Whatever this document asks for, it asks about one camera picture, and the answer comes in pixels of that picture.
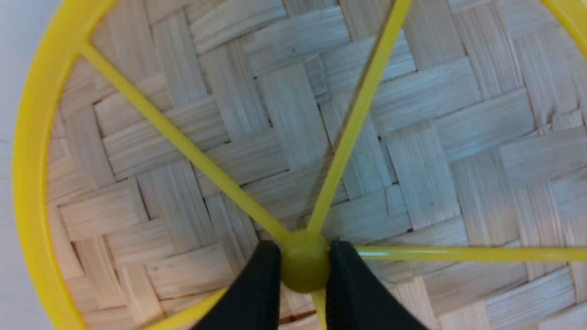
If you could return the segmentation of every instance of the white surface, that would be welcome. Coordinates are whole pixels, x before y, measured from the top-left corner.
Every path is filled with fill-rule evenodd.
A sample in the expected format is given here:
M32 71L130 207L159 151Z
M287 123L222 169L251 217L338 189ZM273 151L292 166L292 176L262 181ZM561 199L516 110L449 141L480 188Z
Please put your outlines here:
M22 257L12 209L11 153L22 88L59 0L0 0L0 329L52 329Z

